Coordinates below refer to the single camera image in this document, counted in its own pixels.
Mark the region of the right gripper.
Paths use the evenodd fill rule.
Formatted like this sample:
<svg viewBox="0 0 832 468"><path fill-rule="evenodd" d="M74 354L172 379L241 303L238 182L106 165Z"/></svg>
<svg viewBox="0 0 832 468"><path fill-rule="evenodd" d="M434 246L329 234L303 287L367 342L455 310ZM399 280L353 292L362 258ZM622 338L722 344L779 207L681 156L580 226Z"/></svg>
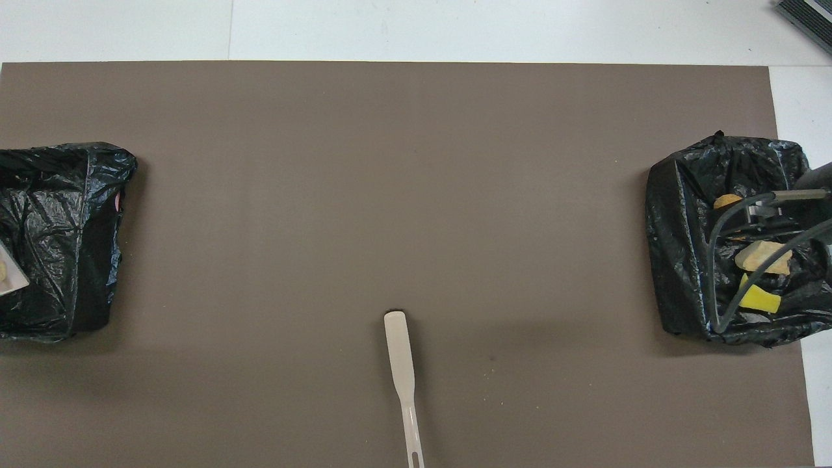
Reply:
<svg viewBox="0 0 832 468"><path fill-rule="evenodd" d="M831 195L832 163L805 172L794 184L794 190L773 190L772 203L826 200ZM799 222L784 214L778 205L755 203L747 208L752 235L793 235L802 232Z"/></svg>

